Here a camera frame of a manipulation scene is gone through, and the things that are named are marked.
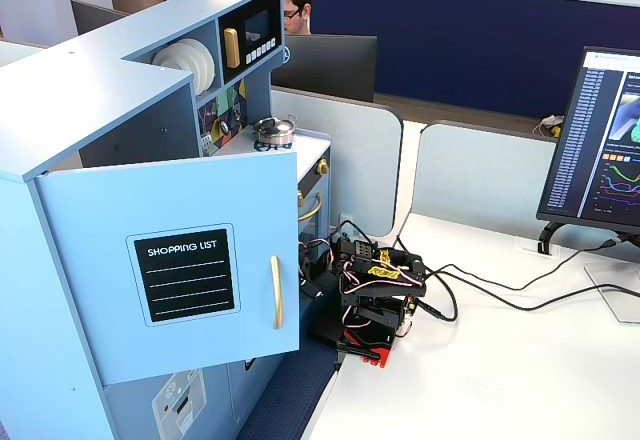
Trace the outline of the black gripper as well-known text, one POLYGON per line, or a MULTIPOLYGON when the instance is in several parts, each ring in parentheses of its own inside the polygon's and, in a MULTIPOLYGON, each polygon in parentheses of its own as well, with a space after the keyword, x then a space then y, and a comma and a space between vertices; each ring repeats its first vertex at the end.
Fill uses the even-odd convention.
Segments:
POLYGON ((324 295, 317 286, 333 286, 333 252, 326 242, 299 243, 299 279, 301 293, 310 299, 324 295))

